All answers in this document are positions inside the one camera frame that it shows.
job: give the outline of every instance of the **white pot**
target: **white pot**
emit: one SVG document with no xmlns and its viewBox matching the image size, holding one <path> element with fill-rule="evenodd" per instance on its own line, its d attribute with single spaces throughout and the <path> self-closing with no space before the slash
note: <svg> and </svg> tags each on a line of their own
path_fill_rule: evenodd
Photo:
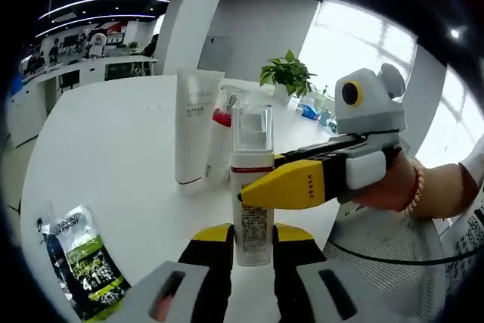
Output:
<svg viewBox="0 0 484 323">
<path fill-rule="evenodd" d="M 286 86 L 281 85 L 280 83 L 276 83 L 274 87 L 274 94 L 272 94 L 276 100 L 280 103 L 287 105 L 289 104 L 290 98 L 292 98 L 292 94 L 287 94 Z"/>
</svg>

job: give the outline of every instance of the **potted plant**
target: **potted plant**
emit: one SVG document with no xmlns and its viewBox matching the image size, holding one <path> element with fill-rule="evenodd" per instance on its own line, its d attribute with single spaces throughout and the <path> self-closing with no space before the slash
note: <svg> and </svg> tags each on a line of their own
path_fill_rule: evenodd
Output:
<svg viewBox="0 0 484 323">
<path fill-rule="evenodd" d="M 285 57 L 272 58 L 268 62 L 271 64 L 264 66 L 260 73 L 260 85 L 275 85 L 274 96 L 279 101 L 287 104 L 293 94 L 300 98 L 312 91 L 308 80 L 315 75 L 308 72 L 308 67 L 291 50 Z"/>
</svg>

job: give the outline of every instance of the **snack package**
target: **snack package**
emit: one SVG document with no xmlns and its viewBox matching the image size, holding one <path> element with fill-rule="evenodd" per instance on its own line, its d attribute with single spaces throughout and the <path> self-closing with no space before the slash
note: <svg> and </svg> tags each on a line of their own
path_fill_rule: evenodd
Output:
<svg viewBox="0 0 484 323">
<path fill-rule="evenodd" d="M 59 285 L 83 321 L 100 321 L 114 312 L 131 287 L 114 265 L 84 206 L 64 219 L 37 220 Z"/>
</svg>

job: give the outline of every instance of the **floor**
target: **floor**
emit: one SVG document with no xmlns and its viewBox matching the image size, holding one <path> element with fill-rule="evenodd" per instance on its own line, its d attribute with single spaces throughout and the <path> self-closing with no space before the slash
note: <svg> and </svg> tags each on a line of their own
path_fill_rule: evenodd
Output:
<svg viewBox="0 0 484 323">
<path fill-rule="evenodd" d="M 17 244 L 20 243 L 20 215 L 16 210 L 22 197 L 23 180 L 36 140 L 34 138 L 18 148 L 13 148 L 10 139 L 7 140 L 1 156 L 2 160 L 0 160 L 3 201 L 7 205 L 7 217 L 13 229 L 14 241 Z"/>
</svg>

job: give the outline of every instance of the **green leaves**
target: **green leaves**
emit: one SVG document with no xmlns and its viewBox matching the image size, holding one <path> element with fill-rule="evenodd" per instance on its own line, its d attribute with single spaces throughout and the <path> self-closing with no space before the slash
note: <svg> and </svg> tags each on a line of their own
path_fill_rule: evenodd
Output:
<svg viewBox="0 0 484 323">
<path fill-rule="evenodd" d="M 287 93 L 296 93 L 297 97 L 311 92 L 312 87 L 308 79 L 316 76 L 308 72 L 308 67 L 296 58 L 291 50 L 285 57 L 268 60 L 271 64 L 264 66 L 260 73 L 260 85 L 279 83 L 286 87 Z"/>
<path fill-rule="evenodd" d="M 287 51 L 287 53 L 286 53 L 286 61 L 287 62 L 294 62 L 295 58 L 296 58 L 296 56 L 294 56 L 294 53 L 291 50 Z"/>
</svg>

